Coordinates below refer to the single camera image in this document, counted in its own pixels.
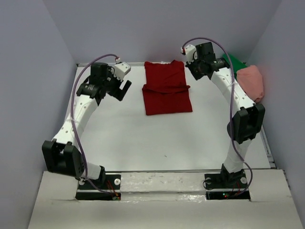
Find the red t shirt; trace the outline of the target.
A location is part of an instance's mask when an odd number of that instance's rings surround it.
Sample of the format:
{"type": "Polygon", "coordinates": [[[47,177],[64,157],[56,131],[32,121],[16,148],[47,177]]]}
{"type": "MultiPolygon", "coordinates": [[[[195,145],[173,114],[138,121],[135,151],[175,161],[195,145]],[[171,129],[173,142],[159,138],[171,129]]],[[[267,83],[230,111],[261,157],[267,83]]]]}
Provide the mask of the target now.
{"type": "Polygon", "coordinates": [[[142,94],[146,115],[193,111],[183,62],[145,62],[144,68],[146,84],[143,85],[142,94]]]}

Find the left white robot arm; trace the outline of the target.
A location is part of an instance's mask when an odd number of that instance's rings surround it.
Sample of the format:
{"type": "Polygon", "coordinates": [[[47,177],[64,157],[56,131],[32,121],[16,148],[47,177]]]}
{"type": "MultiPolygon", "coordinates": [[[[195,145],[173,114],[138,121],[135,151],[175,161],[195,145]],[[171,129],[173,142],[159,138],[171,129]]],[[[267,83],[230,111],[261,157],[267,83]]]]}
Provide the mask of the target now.
{"type": "Polygon", "coordinates": [[[70,176],[94,188],[101,188],[106,180],[105,168],[87,162],[81,146],[81,135],[106,95],[118,101],[123,100],[132,84],[123,81],[131,71],[131,66],[125,62],[113,66],[98,62],[89,68],[90,75],[73,87],[68,117],[53,139],[44,141],[42,153],[49,172],[70,176]]]}

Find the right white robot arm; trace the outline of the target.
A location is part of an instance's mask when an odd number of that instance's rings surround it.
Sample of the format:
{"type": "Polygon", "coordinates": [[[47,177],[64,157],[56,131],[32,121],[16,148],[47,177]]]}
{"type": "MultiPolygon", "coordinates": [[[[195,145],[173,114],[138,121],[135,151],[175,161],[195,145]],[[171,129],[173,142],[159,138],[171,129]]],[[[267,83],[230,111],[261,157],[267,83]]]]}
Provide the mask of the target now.
{"type": "Polygon", "coordinates": [[[244,173],[248,164],[245,155],[253,139],[261,131],[265,107],[248,97],[234,77],[229,58],[217,58],[213,44],[206,42],[182,47],[186,67],[199,80],[204,76],[219,89],[229,104],[227,133],[231,139],[227,157],[218,174],[206,174],[203,182],[207,190],[231,189],[240,185],[247,189],[249,181],[244,173]]]}

